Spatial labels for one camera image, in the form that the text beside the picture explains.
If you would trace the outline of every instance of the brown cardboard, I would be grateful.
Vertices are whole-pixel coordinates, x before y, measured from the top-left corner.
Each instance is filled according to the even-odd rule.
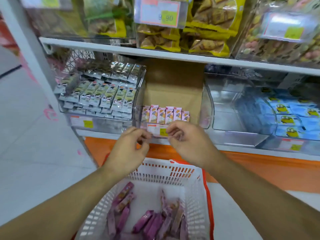
[[[190,112],[190,122],[198,124],[205,64],[148,58],[144,105],[182,107]]]

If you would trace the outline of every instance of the floor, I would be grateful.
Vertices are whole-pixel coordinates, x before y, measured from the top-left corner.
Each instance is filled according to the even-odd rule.
[[[55,117],[41,88],[23,68],[0,79],[0,101],[2,225],[86,177],[96,167],[66,121]],[[210,183],[208,187],[215,239],[260,240],[221,185]],[[320,194],[289,193],[320,210]]]

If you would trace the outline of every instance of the white plastic basket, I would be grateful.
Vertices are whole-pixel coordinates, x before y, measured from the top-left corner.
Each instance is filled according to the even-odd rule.
[[[124,232],[131,232],[134,224],[147,210],[160,212],[160,189],[163,188],[168,200],[180,198],[184,204],[189,239],[213,239],[211,198],[204,179],[201,168],[173,160],[146,158],[135,172],[116,184],[101,199],[82,224],[75,239],[107,239],[102,237],[107,213],[114,197],[129,181],[134,183],[133,192],[137,197],[130,203],[130,215]]]

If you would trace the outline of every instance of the right hand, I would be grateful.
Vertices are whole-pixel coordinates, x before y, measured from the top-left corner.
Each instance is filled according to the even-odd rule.
[[[198,125],[174,121],[168,128],[170,145],[190,164],[206,168],[219,152],[207,133]]]

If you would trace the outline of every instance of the hand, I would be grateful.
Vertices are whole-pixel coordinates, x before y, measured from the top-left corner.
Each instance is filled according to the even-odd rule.
[[[115,143],[103,168],[117,177],[117,180],[128,176],[136,170],[149,151],[151,133],[144,129],[130,127],[121,134]]]
[[[200,168],[206,168],[219,153],[209,136],[198,125],[185,121],[174,121],[168,128],[170,145],[181,157]]]

